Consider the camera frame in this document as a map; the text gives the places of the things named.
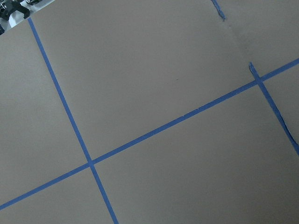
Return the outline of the black folded tripod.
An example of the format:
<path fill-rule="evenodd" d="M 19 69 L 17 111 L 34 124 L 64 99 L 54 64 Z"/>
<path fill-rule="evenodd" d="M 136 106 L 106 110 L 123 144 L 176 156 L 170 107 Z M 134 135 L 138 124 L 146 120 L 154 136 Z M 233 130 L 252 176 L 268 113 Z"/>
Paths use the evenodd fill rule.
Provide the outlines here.
<path fill-rule="evenodd" d="M 24 7 L 22 0 L 1 0 L 0 1 L 0 17 L 5 21 L 9 21 L 11 14 L 14 12 L 20 12 L 23 14 L 23 18 L 26 19 L 30 16 L 30 10 Z"/>

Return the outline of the brown paper table cover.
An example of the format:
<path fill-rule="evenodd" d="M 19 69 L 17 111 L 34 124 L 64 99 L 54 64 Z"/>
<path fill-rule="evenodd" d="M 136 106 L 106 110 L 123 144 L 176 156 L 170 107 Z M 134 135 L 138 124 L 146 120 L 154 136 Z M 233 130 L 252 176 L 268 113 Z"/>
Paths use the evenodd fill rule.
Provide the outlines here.
<path fill-rule="evenodd" d="M 296 224 L 296 0 L 56 0 L 0 37 L 3 224 Z"/>

